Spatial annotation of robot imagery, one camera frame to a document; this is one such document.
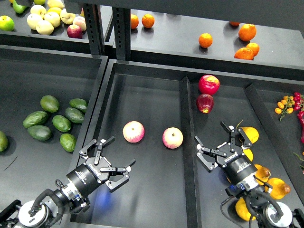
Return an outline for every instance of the cable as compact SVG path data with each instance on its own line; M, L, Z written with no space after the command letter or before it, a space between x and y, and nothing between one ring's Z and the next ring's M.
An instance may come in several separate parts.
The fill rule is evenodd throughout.
M223 206L228 203L232 198L234 198L234 196L229 196L227 199L225 199L221 204L220 204L220 211L222 212L223 216L225 216L225 218L227 218L229 221L233 222L234 224L236 224L237 226L244 228L243 226L239 225L238 223L236 223L235 221L233 221L230 217L228 217L224 211L223 211Z

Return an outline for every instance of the apple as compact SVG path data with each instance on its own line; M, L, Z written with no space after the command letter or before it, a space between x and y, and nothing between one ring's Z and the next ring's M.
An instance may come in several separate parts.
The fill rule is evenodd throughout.
M199 90L202 94L214 95L219 89L219 80L213 75L204 75L199 80Z
M54 31L54 27L51 22L47 20L41 20L37 23L36 30L41 35L50 35Z
M81 39L82 38L82 30L78 25L70 25L67 28L67 36L70 38L77 38Z
M1 16L0 17L0 29L4 31L12 31L15 28L15 24L12 18L9 16Z
M75 19L76 14L74 13L68 13L66 11L66 9L61 10L60 12L60 18L61 20L67 24L67 25L71 25L73 23L73 20Z
M196 106L202 113L211 112L214 105L213 97L209 94L201 94L196 99Z
M30 14L27 19L28 26L32 30L36 30L36 26L37 26L38 22L41 20L43 20L43 19L38 14Z
M139 142L144 136L144 127L138 121L130 121L123 127L123 136L130 143Z
M42 19L44 19L44 15L47 13L46 8L40 5L34 5L32 8L30 8L30 13L31 14L38 14Z
M59 15L55 12L46 13L44 15L44 20L50 22L54 28L57 28L61 22Z
M181 131L176 127L170 127L162 134L162 142L169 149L178 148L183 141Z
M84 17L78 16L73 20L73 25L78 25L82 31L86 31L86 19Z

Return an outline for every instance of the green apple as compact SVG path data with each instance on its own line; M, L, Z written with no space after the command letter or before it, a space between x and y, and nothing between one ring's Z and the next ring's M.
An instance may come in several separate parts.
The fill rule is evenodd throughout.
M34 0L34 3L36 5L44 5L44 3L46 3L46 0Z
M44 15L47 13L46 8L40 5L34 5L32 8L30 8L30 13L31 14L38 14L42 19L44 19Z
M9 16L1 16L0 17L0 29L4 31L12 31L14 30L15 24L12 18Z
M41 35L51 35L54 31L54 27L51 22L48 22L47 20L41 20L38 22L36 30Z
M16 0L14 0L13 2L13 9L15 10L16 13L23 13L25 11L25 9L27 8L27 6L21 6L18 5Z
M76 17L76 14L74 14L74 13L68 13L68 12L66 11L66 9L63 9L63 10L61 10L61 12L60 12L60 18L61 18L61 20L62 20L65 24L67 24L67 25L73 24L73 20L75 19L75 17Z
M32 30L36 30L36 26L37 26L38 22L41 20L43 20L43 19L38 14L30 14L27 19L28 26Z
M61 22L59 15L55 12L46 13L44 15L44 20L50 22L54 28L57 28Z

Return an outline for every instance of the black compartment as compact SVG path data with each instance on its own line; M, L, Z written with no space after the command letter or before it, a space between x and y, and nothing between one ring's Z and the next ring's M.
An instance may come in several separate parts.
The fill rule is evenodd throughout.
M95 80L103 76L107 58L27 48L2 47L0 53L0 130L10 143L0 154L0 210L3 210L15 199L25 203L47 188L54 190L56 179L65 181L72 157L78 160L76 151L82 146L91 116L86 114L83 124L73 124L71 134L78 137L74 154L61 147L61 132L54 128L52 117L64 115L72 98L89 102ZM31 112L42 110L40 99L44 95L55 96L60 108L45 124L53 137L40 142L27 133L22 122ZM93 109L94 101L89 103L88 110Z

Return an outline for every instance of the black metal post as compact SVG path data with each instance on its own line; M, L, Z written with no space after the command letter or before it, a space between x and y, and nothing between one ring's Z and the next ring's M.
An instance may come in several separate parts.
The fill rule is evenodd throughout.
M101 23L100 7L98 5L83 5L86 30L92 55L105 54L105 40Z
M131 10L112 8L116 43L116 58L131 60Z

